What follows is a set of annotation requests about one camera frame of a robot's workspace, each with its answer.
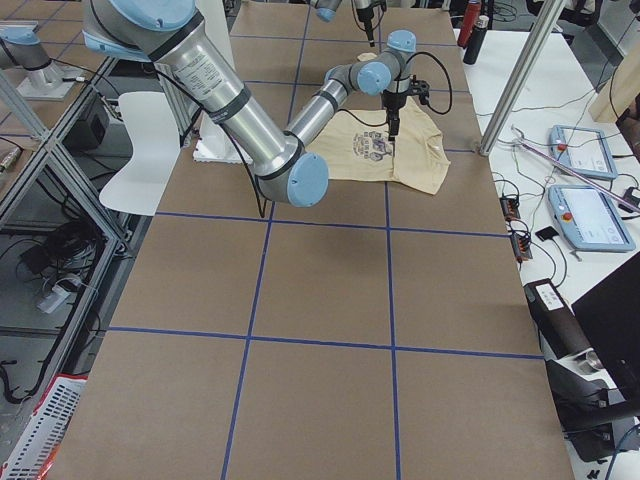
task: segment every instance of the black bottle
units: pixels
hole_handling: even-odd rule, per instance
[[[464,58],[462,61],[467,65],[473,65],[478,59],[480,53],[480,47],[484,41],[484,36],[487,34],[487,25],[489,25],[489,17],[486,15],[480,15],[476,24],[473,26],[469,43],[467,44],[467,50],[464,52]]]

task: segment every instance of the white table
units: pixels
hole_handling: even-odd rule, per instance
[[[494,111],[526,38],[526,32],[489,31],[476,64],[465,65],[465,73],[473,95],[474,107],[478,113],[480,128],[483,131],[491,118],[489,115],[483,114],[490,114]],[[559,34],[551,35],[514,106],[514,110],[522,107],[559,106],[570,100],[577,99],[587,92],[590,93],[584,98],[563,108],[524,110],[512,113],[499,138],[511,141],[514,138],[514,134],[511,131],[512,125],[522,130],[527,138],[544,144],[548,143],[550,128],[556,124],[599,128],[606,135],[618,132],[615,124],[596,123],[591,119],[588,111],[586,111],[587,105],[595,99],[596,95],[592,90],[591,83],[562,36]],[[621,135],[608,138],[607,141],[613,155],[628,155],[631,153]],[[539,147],[539,149],[547,153],[546,147]],[[522,149],[517,149],[516,155],[520,171],[525,175],[538,180],[542,184],[545,183],[546,177],[552,175],[553,167],[546,160]],[[497,144],[491,152],[489,160],[492,170],[515,183],[521,193],[541,193],[540,186],[518,173],[510,146]],[[615,162],[620,173],[631,174],[640,179],[640,165],[635,158],[616,159]],[[553,179],[557,184],[580,184],[578,180],[559,173],[553,174]],[[496,184],[499,193],[502,192],[502,183],[498,182]],[[602,182],[602,185],[608,187],[608,182]],[[634,182],[631,178],[620,177],[614,182],[613,191],[621,195],[627,187],[632,185],[634,185]],[[504,191],[505,193],[515,193],[515,189],[510,185],[505,185]],[[546,196],[534,217],[534,211],[540,202],[540,198],[539,196],[524,196],[520,199],[521,217],[532,232],[553,225],[552,214]],[[640,219],[625,222],[625,224],[638,248],[640,248]],[[579,252],[578,255],[581,260],[579,261],[571,253],[572,249],[562,238],[562,235],[557,237],[556,241],[567,259],[568,274],[559,291],[568,304],[580,298],[638,251],[636,248],[635,251],[628,253]],[[563,274],[563,260],[558,248],[552,245],[550,241],[542,243],[537,240],[536,243],[544,247],[555,259],[558,273],[554,280],[557,283]],[[553,265],[546,255],[536,247],[532,248],[534,258],[524,262],[520,272],[523,285],[534,280],[547,278],[553,271]],[[600,375],[600,377],[603,376],[605,378],[608,377],[606,374]],[[594,378],[596,376],[591,376],[587,379],[593,380]],[[573,447],[568,442],[567,448],[576,479],[584,479],[591,470],[600,470],[600,478],[604,478],[608,464],[584,463],[578,458]],[[611,480],[638,478],[639,472],[640,452],[624,453],[616,459]]]

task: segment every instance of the red bottle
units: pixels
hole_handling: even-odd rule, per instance
[[[478,20],[481,8],[482,3],[480,2],[480,0],[469,0],[469,3],[467,3],[467,8],[464,11],[464,18],[462,19],[462,27],[460,28],[460,35],[458,35],[459,47],[467,47],[469,37],[471,36],[471,31],[476,23],[476,20]]]

